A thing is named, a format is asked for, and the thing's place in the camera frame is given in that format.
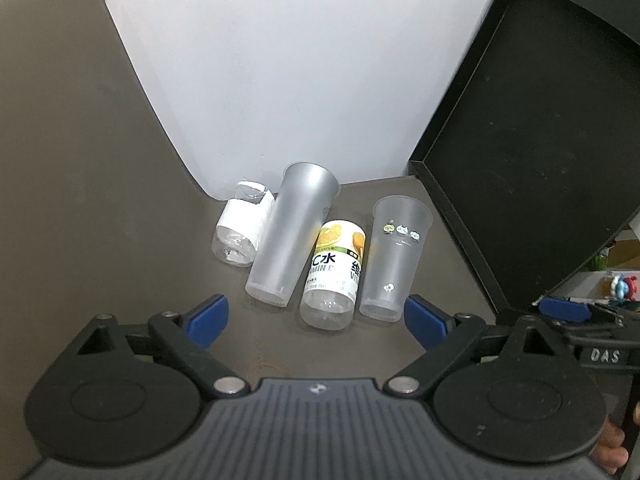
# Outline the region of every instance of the blue gripper pad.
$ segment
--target blue gripper pad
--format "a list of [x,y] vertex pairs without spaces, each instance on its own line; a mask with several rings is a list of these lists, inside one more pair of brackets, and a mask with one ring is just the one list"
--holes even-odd
[[453,330],[455,320],[420,296],[409,296],[404,302],[404,325],[422,348],[440,344]]
[[200,304],[186,317],[185,331],[189,339],[201,348],[208,348],[222,334],[229,321],[229,302],[225,296],[215,296]]
[[538,310],[545,316],[576,323],[583,323],[591,318],[591,310],[586,304],[558,298],[542,298]]

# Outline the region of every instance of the plastic cup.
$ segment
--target plastic cup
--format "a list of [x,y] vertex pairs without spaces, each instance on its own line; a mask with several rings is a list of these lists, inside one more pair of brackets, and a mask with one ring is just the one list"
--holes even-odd
[[250,296],[287,306],[338,193],[340,184],[322,166],[297,162],[284,171],[246,282]]
[[360,312],[394,322],[402,317],[433,215],[415,198],[391,195],[376,202],[373,216]]

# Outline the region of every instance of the logo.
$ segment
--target logo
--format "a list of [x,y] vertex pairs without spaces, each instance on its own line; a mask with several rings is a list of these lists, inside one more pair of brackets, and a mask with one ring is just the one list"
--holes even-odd
[[593,351],[591,351],[591,361],[616,364],[620,361],[620,350],[609,352],[608,349],[600,350],[599,348],[594,348]]
[[316,266],[328,263],[335,263],[335,254],[331,254],[330,252],[327,254],[316,254],[313,261],[311,262],[311,265]]
[[316,394],[316,395],[324,394],[325,391],[327,391],[327,390],[328,390],[328,388],[324,384],[321,384],[321,383],[316,383],[313,386],[309,386],[309,391],[312,394]]

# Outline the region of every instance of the black tray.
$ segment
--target black tray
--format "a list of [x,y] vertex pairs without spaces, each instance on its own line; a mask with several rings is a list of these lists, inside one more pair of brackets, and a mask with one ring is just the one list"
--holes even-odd
[[498,316],[529,310],[638,213],[640,45],[495,0],[410,163]]

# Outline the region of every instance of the gray panel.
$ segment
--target gray panel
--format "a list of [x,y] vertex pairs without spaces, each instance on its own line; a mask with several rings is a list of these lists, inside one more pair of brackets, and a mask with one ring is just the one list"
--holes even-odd
[[420,402],[391,399],[370,380],[265,380],[215,402],[168,453],[115,470],[47,460],[30,480],[604,480],[591,460],[521,468],[473,456],[444,437]]

